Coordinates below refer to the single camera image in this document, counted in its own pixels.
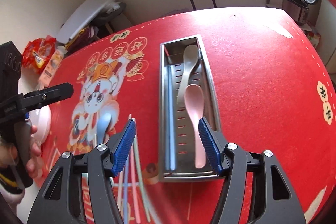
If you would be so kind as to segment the person's left hand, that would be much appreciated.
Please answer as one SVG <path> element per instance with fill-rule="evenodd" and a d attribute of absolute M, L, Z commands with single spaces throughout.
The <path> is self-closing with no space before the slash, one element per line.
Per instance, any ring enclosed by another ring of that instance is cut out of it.
<path fill-rule="evenodd" d="M 33 137 L 33 134 L 38 130 L 37 126 L 31 126 L 31 137 L 30 137 L 30 159 L 26 164 L 26 171 L 29 174 L 30 178 L 34 179 L 38 177 L 38 174 L 43 166 L 43 163 L 40 163 L 39 158 L 41 157 L 41 147 L 38 145 L 36 140 Z M 1 170 L 6 169 L 9 164 L 13 163 L 18 157 L 17 148 L 10 143 L 5 142 L 1 138 Z"/>

